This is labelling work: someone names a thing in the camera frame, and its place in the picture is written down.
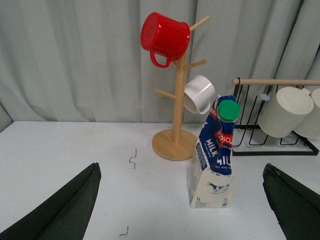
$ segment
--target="milk carton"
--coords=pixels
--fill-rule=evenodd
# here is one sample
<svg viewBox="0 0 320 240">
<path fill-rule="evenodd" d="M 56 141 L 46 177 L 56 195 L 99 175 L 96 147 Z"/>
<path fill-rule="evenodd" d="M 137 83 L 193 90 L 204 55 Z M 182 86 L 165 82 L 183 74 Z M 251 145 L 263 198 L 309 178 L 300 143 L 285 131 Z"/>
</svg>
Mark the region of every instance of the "milk carton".
<svg viewBox="0 0 320 240">
<path fill-rule="evenodd" d="M 187 174 L 192 208 L 227 208 L 234 191 L 233 131 L 240 114 L 233 95 L 218 96 L 197 140 Z"/>
</svg>

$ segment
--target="wooden rod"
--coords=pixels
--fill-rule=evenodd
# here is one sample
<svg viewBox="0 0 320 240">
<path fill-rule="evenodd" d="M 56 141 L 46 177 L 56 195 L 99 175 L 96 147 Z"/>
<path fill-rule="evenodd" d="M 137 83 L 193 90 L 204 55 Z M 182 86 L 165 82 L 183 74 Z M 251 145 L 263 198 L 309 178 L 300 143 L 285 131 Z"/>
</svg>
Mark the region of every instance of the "wooden rod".
<svg viewBox="0 0 320 240">
<path fill-rule="evenodd" d="M 207 60 L 202 60 L 202 61 L 197 61 L 197 62 L 194 62 L 190 65 L 186 65 L 183 67 L 183 70 L 188 70 L 188 69 L 192 69 L 194 67 L 197 67 L 197 66 L 200 66 L 200 65 L 203 65 L 203 64 L 206 64 L 207 63 Z"/>
<path fill-rule="evenodd" d="M 239 79 L 232 79 L 232 84 L 238 85 Z M 240 79 L 241 85 L 296 85 L 320 86 L 320 80 L 289 80 L 289 79 Z"/>
<path fill-rule="evenodd" d="M 198 21 L 196 24 L 194 24 L 193 26 L 190 27 L 190 32 L 192 32 L 193 30 L 195 30 L 195 28 L 199 27 L 201 24 L 203 24 L 205 21 L 207 21 L 210 17 L 209 16 L 205 16 L 204 18 L 202 18 L 200 21 Z"/>
<path fill-rule="evenodd" d="M 162 90 L 160 90 L 160 89 L 158 89 L 158 88 L 156 88 L 154 91 L 155 91 L 156 93 L 158 93 L 158 94 L 162 94 L 162 95 L 164 95 L 164 96 L 166 96 L 166 97 L 169 97 L 169 98 L 171 98 L 171 99 L 176 99 L 176 96 L 175 96 L 175 95 L 173 95 L 173 94 L 171 94 L 171 93 L 168 93 L 168 92 L 166 92 L 166 91 L 162 91 Z"/>
<path fill-rule="evenodd" d="M 182 132 L 182 118 L 184 113 L 184 98 L 185 98 L 185 81 L 186 71 L 184 66 L 187 64 L 187 52 L 176 61 L 175 74 L 175 97 L 174 113 L 173 113 L 173 128 L 172 128 L 172 142 L 179 144 Z"/>
</svg>

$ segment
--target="curtain fold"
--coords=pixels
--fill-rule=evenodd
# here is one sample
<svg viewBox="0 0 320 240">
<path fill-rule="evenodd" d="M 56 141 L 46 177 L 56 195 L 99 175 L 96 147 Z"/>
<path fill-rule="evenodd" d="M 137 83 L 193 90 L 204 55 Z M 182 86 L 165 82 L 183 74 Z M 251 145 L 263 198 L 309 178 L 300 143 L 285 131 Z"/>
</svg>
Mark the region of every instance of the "curtain fold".
<svg viewBox="0 0 320 240">
<path fill-rule="evenodd" d="M 237 77 L 320 79 L 317 0 L 0 3 L 0 103 L 14 121 L 171 123 L 174 101 L 154 89 L 174 94 L 176 68 L 154 66 L 140 45 L 152 12 L 190 26 L 210 16 L 187 50 L 189 63 L 207 63 L 186 82 L 203 75 L 225 95 Z M 206 117 L 185 111 L 183 122 Z M 0 109 L 2 129 L 8 119 Z"/>
</svg>

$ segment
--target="cow illustration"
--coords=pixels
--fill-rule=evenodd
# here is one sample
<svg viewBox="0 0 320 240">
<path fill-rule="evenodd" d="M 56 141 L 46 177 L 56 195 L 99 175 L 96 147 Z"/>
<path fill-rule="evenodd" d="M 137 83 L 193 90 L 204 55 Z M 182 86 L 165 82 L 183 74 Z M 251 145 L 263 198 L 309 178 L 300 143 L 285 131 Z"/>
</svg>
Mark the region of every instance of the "cow illustration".
<svg viewBox="0 0 320 240">
<path fill-rule="evenodd" d="M 212 187 L 213 189 L 213 192 L 211 192 L 212 194 L 222 194 L 228 190 L 230 184 L 225 186 L 216 186 L 213 183 L 208 182 L 207 185 Z"/>
</svg>

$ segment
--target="wooden mug tree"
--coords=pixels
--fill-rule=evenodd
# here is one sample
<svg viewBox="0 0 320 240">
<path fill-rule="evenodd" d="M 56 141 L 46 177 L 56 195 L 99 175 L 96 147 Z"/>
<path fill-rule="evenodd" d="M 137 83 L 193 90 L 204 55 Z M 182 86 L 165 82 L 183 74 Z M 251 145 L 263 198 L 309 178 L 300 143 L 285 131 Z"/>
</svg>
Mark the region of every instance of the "wooden mug tree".
<svg viewBox="0 0 320 240">
<path fill-rule="evenodd" d="M 191 26 L 190 32 L 199 27 L 209 18 L 209 16 L 206 16 Z M 182 129 L 186 71 L 203 65 L 206 62 L 206 60 L 202 60 L 188 64 L 187 51 L 185 51 L 184 55 L 180 59 L 173 62 L 176 67 L 174 95 L 157 88 L 155 89 L 155 92 L 174 100 L 173 128 L 158 132 L 152 139 L 153 150 L 164 159 L 182 161 L 191 158 L 194 153 L 198 137 L 193 133 Z"/>
</svg>

